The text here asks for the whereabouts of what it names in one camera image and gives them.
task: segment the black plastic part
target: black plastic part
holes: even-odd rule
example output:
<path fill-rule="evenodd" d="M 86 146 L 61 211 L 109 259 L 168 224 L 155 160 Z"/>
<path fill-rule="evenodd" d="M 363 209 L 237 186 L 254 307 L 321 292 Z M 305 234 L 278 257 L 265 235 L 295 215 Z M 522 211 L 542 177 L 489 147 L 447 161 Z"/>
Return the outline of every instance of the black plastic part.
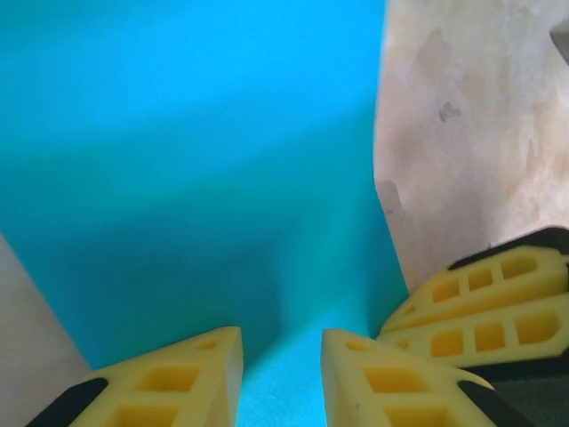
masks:
<path fill-rule="evenodd" d="M 464 367 L 463 369 L 483 377 L 490 383 L 569 376 L 569 349 L 566 349 L 561 356 L 556 358 L 497 363 L 480 367 Z"/>
<path fill-rule="evenodd" d="M 485 251 L 462 258 L 451 265 L 448 269 L 460 269 L 474 262 L 482 261 L 485 258 L 501 254 L 502 252 L 509 251 L 510 249 L 514 249 L 518 246 L 549 247 L 557 249 L 562 255 L 567 255 L 569 254 L 569 230 L 561 227 L 547 227 L 546 229 L 535 231 L 532 234 L 510 240 L 502 245 L 491 247 Z"/>
<path fill-rule="evenodd" d="M 30 421 L 27 427 L 69 427 L 107 386 L 105 378 L 94 378 L 74 385 Z"/>
<path fill-rule="evenodd" d="M 496 427 L 535 427 L 496 391 L 471 381 L 460 381 L 458 385 Z"/>
<path fill-rule="evenodd" d="M 569 425 L 569 376 L 493 383 L 493 386 L 531 423 L 540 427 Z"/>

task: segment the yellow plastic piece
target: yellow plastic piece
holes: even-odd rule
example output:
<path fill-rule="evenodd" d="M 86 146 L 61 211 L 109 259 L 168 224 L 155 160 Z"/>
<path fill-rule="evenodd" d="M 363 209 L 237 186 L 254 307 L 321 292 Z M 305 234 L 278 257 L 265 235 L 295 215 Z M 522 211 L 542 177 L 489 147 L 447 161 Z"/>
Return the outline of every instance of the yellow plastic piece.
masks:
<path fill-rule="evenodd" d="M 454 367 L 561 356 L 569 347 L 569 294 L 377 337 Z"/>
<path fill-rule="evenodd" d="M 440 271 L 389 317 L 381 333 L 565 292 L 565 257 L 556 249 L 520 246 L 456 270 Z"/>
<path fill-rule="evenodd" d="M 231 427 L 243 376 L 238 327 L 223 327 L 96 371 L 107 388 L 72 427 Z"/>
<path fill-rule="evenodd" d="M 494 427 L 457 385 L 482 378 L 350 332 L 325 330 L 322 379 L 328 427 Z"/>

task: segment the marbled surface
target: marbled surface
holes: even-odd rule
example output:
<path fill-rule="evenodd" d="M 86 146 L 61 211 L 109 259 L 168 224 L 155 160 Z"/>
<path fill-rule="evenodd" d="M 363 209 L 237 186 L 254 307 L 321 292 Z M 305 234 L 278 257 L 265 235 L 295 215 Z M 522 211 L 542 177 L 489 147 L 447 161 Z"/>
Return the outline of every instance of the marbled surface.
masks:
<path fill-rule="evenodd" d="M 375 171 L 411 288 L 448 262 L 569 226 L 569 67 L 549 29 L 566 0 L 392 2 Z M 0 425 L 87 372 L 0 241 Z"/>

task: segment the blue foam mat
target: blue foam mat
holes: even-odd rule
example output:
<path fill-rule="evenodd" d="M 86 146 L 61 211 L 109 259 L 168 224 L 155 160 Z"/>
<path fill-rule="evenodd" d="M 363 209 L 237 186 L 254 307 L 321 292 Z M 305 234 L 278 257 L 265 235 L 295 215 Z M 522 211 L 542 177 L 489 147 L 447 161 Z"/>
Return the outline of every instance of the blue foam mat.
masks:
<path fill-rule="evenodd" d="M 385 4 L 34 1 L 0 5 L 0 227 L 77 348 L 238 325 L 240 425 L 324 425 L 322 328 L 406 297 L 373 186 Z"/>

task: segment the rectangular hole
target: rectangular hole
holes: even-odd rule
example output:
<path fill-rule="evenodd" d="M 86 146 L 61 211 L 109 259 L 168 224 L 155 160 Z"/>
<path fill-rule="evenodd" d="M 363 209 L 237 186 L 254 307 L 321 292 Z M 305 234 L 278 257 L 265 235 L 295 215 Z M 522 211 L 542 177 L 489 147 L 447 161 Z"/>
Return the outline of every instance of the rectangular hole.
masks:
<path fill-rule="evenodd" d="M 346 348 L 350 351 L 369 351 L 371 349 L 367 345 L 363 345 L 359 342 L 353 342 L 353 341 L 346 342 Z"/>
<path fill-rule="evenodd" d="M 427 391 L 421 376 L 406 367 L 367 367 L 367 382 L 375 393 L 414 393 Z"/>
<path fill-rule="evenodd" d="M 197 367 L 163 366 L 149 370 L 138 383 L 140 391 L 189 391 L 199 375 Z"/>
<path fill-rule="evenodd" d="M 157 405 L 121 405 L 104 427 L 172 427 L 180 408 Z"/>
<path fill-rule="evenodd" d="M 461 427 L 448 407 L 388 406 L 385 413 L 392 427 Z"/>
<path fill-rule="evenodd" d="M 516 319 L 517 339 L 522 345 L 549 341 L 560 328 L 559 316 L 553 310 L 528 314 Z"/>
<path fill-rule="evenodd" d="M 217 342 L 214 340 L 201 342 L 196 344 L 194 348 L 196 350 L 213 350 L 217 346 Z"/>
<path fill-rule="evenodd" d="M 464 337 L 461 329 L 437 332 L 430 339 L 430 354 L 433 358 L 459 356 L 464 352 Z"/>
<path fill-rule="evenodd" d="M 480 270 L 469 274 L 469 289 L 476 291 L 492 284 L 492 272 L 490 270 Z"/>
<path fill-rule="evenodd" d="M 516 278 L 537 270 L 537 262 L 530 256 L 517 256 L 500 264 L 504 279 Z"/>
<path fill-rule="evenodd" d="M 460 294 L 459 279 L 441 283 L 433 290 L 433 302 L 442 302 Z"/>
<path fill-rule="evenodd" d="M 477 351 L 490 351 L 506 347 L 506 335 L 501 322 L 485 323 L 474 328 Z"/>

